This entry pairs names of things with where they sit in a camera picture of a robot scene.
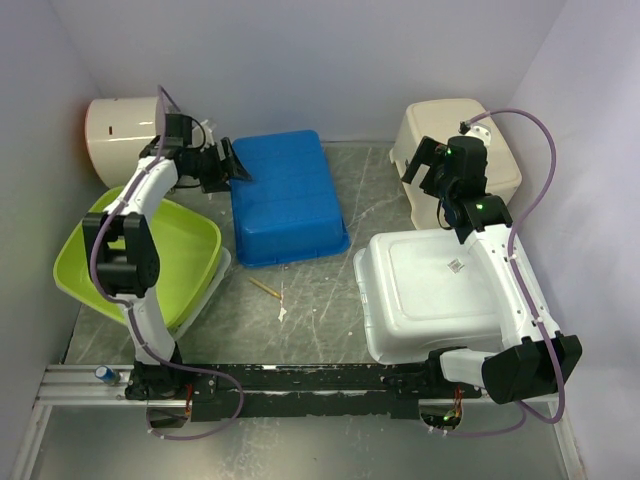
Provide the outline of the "beige perforated plastic basket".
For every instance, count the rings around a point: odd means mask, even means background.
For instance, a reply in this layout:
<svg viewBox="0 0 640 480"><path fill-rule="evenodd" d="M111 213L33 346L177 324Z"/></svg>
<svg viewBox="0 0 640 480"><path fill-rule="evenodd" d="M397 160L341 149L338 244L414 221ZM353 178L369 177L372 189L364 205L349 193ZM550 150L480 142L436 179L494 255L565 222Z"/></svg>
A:
<svg viewBox="0 0 640 480"><path fill-rule="evenodd" d="M398 174L403 175L424 136L445 144L459 134L459 124L485 111L473 99L441 99L411 104L407 107L393 148L389 153ZM492 129L492 143L487 147L487 191L508 203L522 181L516 160L493 119L484 120ZM437 200L419 188L428 168L422 166L414 181L404 189L411 206L411 221L418 230L437 229L444 218L436 215Z"/></svg>

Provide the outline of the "blue plastic tray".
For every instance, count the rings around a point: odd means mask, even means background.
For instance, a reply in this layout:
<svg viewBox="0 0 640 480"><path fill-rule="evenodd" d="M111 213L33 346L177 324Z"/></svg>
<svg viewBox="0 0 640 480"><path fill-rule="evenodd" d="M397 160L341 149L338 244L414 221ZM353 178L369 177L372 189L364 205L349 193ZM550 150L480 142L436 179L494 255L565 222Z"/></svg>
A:
<svg viewBox="0 0 640 480"><path fill-rule="evenodd" d="M318 134L238 138L250 181L231 182L236 256L250 268L344 252L350 237Z"/></svg>

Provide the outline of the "green plastic basin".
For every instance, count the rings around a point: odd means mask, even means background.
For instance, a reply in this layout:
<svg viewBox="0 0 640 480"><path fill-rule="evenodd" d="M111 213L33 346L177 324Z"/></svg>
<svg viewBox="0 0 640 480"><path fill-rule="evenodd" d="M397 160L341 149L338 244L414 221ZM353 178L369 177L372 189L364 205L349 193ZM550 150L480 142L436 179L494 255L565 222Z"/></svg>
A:
<svg viewBox="0 0 640 480"><path fill-rule="evenodd" d="M177 330L196 313L222 253L221 233L210 219L171 200L156 211L151 233L160 257L156 291L165 325ZM124 325L117 305L96 291L90 277L82 227L76 226L53 267L57 287L93 310Z"/></svg>

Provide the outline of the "white plastic tub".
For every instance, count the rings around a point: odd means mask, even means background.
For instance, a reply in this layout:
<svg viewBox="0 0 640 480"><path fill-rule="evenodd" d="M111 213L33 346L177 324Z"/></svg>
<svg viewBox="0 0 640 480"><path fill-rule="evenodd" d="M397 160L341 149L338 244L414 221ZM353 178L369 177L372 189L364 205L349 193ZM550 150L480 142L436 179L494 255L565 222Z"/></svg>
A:
<svg viewBox="0 0 640 480"><path fill-rule="evenodd" d="M497 304L454 232L377 234L354 270L376 362L418 363L448 348L501 351Z"/></svg>

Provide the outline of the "clear plastic tray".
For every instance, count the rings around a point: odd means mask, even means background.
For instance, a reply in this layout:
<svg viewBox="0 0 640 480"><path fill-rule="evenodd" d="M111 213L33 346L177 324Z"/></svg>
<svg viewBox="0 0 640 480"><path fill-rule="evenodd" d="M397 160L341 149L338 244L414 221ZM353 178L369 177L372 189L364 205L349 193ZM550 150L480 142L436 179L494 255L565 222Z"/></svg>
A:
<svg viewBox="0 0 640 480"><path fill-rule="evenodd" d="M231 254L228 249L222 247L220 250L220 259L215 274L209 286L205 290L200 303L195 307L189 317L172 333L172 337L175 341L178 341L187 332L187 330L193 325L203 309L207 306L215 291L218 289L222 280L224 279L230 265Z"/></svg>

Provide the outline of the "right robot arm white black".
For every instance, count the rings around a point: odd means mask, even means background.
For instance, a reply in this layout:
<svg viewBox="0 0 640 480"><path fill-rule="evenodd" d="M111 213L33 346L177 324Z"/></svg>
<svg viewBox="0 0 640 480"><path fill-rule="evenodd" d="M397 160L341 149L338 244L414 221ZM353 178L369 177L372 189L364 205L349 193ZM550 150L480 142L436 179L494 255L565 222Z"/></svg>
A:
<svg viewBox="0 0 640 480"><path fill-rule="evenodd" d="M419 187L438 201L438 210L480 268L497 304L502 340L498 353L440 349L428 361L426 390L443 398L459 383L484 389L497 404L564 394L566 380L582 355L575 335L565 336L551 318L514 222L501 197L486 191L487 150L470 136L447 143L420 141L402 177L411 183L421 166Z"/></svg>

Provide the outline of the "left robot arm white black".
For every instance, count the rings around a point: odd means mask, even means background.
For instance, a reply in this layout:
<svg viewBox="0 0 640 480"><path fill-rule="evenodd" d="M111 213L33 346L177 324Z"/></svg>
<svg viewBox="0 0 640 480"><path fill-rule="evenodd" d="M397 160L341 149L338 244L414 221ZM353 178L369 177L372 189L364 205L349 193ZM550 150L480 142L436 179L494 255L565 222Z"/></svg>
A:
<svg viewBox="0 0 640 480"><path fill-rule="evenodd" d="M201 144L194 145L196 124L185 114L165 114L162 133L142 149L118 197L82 221L90 279L121 311L134 341L132 384L165 399L184 392L187 368L158 302L160 257L151 221L165 195L184 176L197 180L205 193L228 192L232 181L252 178L229 138L215 141L203 133Z"/></svg>

